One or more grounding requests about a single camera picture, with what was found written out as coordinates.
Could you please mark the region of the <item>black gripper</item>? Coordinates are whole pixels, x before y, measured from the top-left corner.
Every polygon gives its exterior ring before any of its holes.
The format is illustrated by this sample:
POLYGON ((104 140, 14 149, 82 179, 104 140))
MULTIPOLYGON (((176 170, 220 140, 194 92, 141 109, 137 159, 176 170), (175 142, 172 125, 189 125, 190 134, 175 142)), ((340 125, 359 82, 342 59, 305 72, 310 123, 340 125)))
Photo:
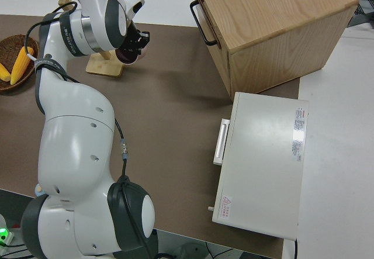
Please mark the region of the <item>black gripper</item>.
POLYGON ((150 32, 140 31, 134 22, 130 22, 119 51, 141 51, 150 41, 150 32))

